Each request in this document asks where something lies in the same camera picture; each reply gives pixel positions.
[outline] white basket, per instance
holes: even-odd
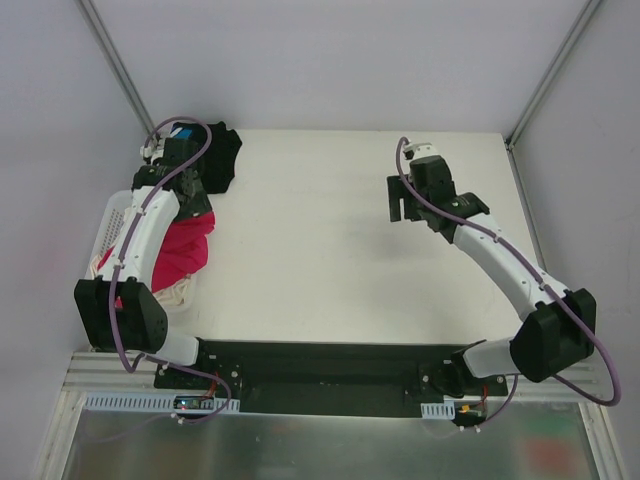
[[[96,241],[94,242],[93,249],[91,250],[89,262],[91,262],[96,255],[100,255],[101,257],[104,256],[107,250],[109,250],[109,247],[113,245],[113,242],[120,233],[120,229],[124,224],[124,211],[131,206],[132,201],[133,194],[130,190],[116,192],[111,196],[111,198],[109,198],[107,207],[104,210],[102,221],[100,222],[100,228],[98,228]],[[92,278],[91,266],[87,267],[85,278]],[[189,282],[189,286],[185,292],[183,304],[177,307],[163,305],[165,311],[167,313],[181,313],[186,311],[193,302],[196,290],[195,286],[196,274],[193,274],[191,275],[191,282]]]

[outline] wall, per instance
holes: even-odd
[[[585,286],[623,380],[610,410],[640,478],[640,2],[606,2],[516,146],[549,269]]]
[[[0,477],[30,478],[71,352],[101,210],[142,139],[70,0],[0,15]]]
[[[585,0],[95,0],[156,120],[509,133]]]

